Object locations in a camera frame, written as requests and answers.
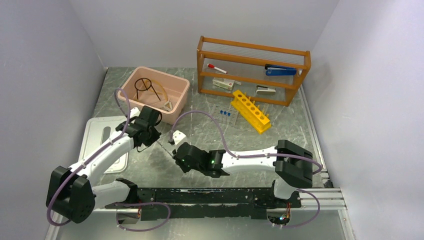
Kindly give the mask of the metal crucible tongs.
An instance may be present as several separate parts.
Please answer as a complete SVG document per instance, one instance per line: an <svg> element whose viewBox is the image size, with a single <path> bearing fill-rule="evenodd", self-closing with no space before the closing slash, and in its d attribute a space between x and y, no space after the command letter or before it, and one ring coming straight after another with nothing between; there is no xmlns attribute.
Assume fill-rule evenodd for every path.
<svg viewBox="0 0 424 240"><path fill-rule="evenodd" d="M160 146L160 148L165 152L165 155L167 156L167 158L169 158L169 159L172 159L173 158L173 146L171 146L171 147L169 147L168 145L164 145L164 144L162 144L160 141L156 141L155 142L157 145L159 145Z"/></svg>

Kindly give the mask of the black metal ring stand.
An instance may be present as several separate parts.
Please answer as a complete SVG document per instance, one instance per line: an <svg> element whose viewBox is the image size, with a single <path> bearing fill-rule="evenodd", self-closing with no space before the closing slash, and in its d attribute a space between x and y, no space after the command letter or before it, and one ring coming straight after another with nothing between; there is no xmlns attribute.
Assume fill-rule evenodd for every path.
<svg viewBox="0 0 424 240"><path fill-rule="evenodd" d="M159 97L158 92L155 90L154 86L153 86L153 82L151 79L146 78L146 77L141 77L139 79L137 79L134 82L134 88L135 88L135 92L136 92L136 99L137 100L141 100L142 99L142 94L143 93L149 93L152 92L159 101L161 101L162 99Z"/></svg>

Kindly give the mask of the white plastic bin lid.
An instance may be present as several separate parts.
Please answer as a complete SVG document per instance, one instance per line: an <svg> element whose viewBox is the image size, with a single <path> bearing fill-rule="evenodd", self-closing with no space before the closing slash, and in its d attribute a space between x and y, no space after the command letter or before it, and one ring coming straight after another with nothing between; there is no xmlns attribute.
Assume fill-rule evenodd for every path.
<svg viewBox="0 0 424 240"><path fill-rule="evenodd" d="M109 139L115 131L115 128L124 120L126 120L124 116L95 117L89 119L85 126L78 160L80 161L84 157L87 157ZM104 173L122 173L126 170L128 161L129 153L127 152L117 159Z"/></svg>

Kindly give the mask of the amber rubber tubing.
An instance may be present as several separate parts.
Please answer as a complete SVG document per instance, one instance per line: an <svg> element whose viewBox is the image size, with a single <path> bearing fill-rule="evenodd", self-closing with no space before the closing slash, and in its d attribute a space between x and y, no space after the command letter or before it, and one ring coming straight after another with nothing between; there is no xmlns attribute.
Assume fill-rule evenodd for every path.
<svg viewBox="0 0 424 240"><path fill-rule="evenodd" d="M171 99L168 96L168 93L165 90L165 88L162 86L162 84L159 81L154 79L151 79L150 82L151 82L150 90L153 92L153 96L158 98L158 101L156 101L152 105L154 107L160 108L163 105L169 104Z"/></svg>

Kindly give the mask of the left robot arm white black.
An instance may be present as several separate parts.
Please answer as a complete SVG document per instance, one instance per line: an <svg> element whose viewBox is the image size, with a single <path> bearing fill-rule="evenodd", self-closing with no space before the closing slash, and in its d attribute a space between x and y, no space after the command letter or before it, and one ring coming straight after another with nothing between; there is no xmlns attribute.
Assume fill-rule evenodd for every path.
<svg viewBox="0 0 424 240"><path fill-rule="evenodd" d="M135 107L94 152L69 167L56 167L51 173L46 196L48 222L61 226L61 223L53 221L52 213L78 224L86 220L93 210L107 205L134 207L139 202L135 183L124 178L104 185L97 185L97 182L120 157L156 142L161 135L156 129L161 119L162 113L156 109Z"/></svg>

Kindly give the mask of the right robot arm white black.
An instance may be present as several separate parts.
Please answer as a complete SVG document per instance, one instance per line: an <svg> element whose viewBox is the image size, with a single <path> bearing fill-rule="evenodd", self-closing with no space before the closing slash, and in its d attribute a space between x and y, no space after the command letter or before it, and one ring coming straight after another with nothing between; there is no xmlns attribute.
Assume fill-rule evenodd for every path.
<svg viewBox="0 0 424 240"><path fill-rule="evenodd" d="M269 199L275 207L287 203L296 189L313 186L313 154L288 140L279 140L276 146L265 149L233 154L224 149L205 151L184 142L172 151L172 158L184 173L195 170L211 178L240 172L274 172L278 178Z"/></svg>

